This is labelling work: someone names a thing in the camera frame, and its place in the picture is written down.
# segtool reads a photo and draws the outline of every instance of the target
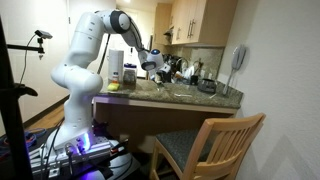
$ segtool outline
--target bottle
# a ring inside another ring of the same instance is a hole
[[[123,65],[123,85],[135,86],[137,82],[137,66],[126,63]]]

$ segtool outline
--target chair seat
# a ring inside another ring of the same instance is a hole
[[[184,171],[184,167],[188,160],[188,155],[198,135],[198,132],[199,130],[183,130],[156,135],[156,138],[167,149],[182,172]],[[199,161],[206,160],[211,146],[211,143],[207,142],[205,144]]]

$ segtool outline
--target yellow object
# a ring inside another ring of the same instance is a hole
[[[108,91],[117,91],[119,89],[120,84],[118,83],[110,83],[108,85]]]

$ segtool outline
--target camera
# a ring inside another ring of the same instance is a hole
[[[36,30],[34,33],[43,39],[51,39],[52,38],[52,35],[48,32],[45,32],[45,31]]]

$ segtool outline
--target kitchen utensil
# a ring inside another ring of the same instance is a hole
[[[178,96],[178,97],[192,97],[192,95],[189,95],[189,94],[176,94],[174,93],[175,96]]]
[[[211,79],[202,79],[198,83],[198,90],[205,93],[216,93],[217,83]]]

